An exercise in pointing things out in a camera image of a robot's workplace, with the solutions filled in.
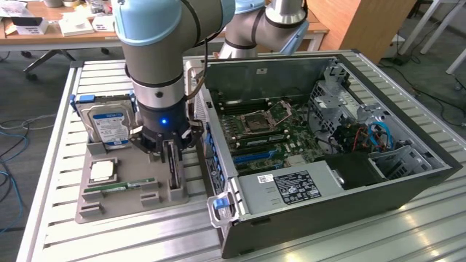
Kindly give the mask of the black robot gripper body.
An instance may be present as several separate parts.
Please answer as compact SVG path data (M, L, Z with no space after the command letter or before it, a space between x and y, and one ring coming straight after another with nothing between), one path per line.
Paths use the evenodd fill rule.
M182 135L190 128L187 118L187 103L180 100L168 108L152 108L137 103L141 117L141 144L152 152L161 152L161 143L174 140L179 151L187 148L190 139L183 139Z

